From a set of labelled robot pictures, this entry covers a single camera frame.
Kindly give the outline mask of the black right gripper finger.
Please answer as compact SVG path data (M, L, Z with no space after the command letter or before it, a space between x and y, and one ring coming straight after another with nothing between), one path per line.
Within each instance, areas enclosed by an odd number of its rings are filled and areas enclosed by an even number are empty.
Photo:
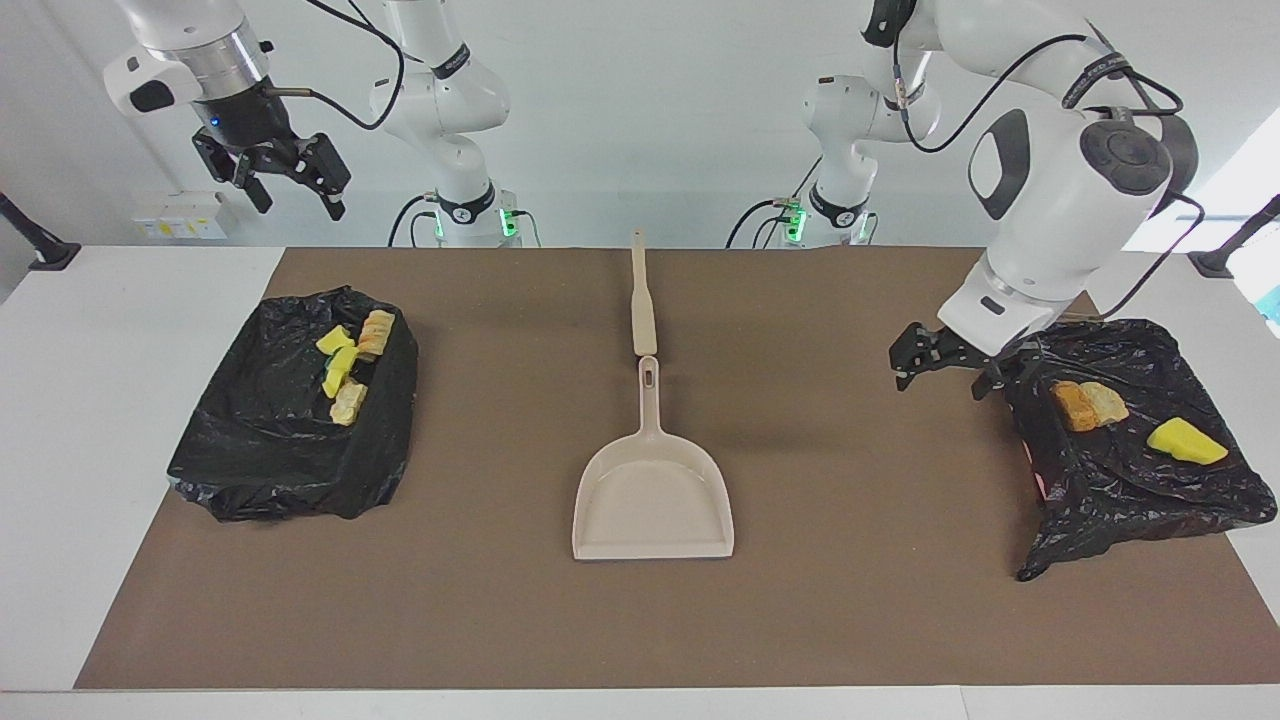
M260 214L266 214L271 209L273 199L257 177L255 155L251 152L236 155L209 132L195 132L192 145L216 182L242 191Z
M300 141L300 174L302 183L323 200L330 219L340 220L346 214L343 192L351 173L326 135L316 133Z

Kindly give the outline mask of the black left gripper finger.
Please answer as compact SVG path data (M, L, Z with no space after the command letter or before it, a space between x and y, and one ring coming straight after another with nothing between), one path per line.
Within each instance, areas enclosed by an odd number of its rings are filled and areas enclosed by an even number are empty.
M906 325L890 346L895 387L904 392L920 374L955 366L961 356L961 337L950 328L931 331L919 322Z
M1039 345L1019 345L992 357L972 383L972 398L982 401L993 391L1016 383L1041 364Z

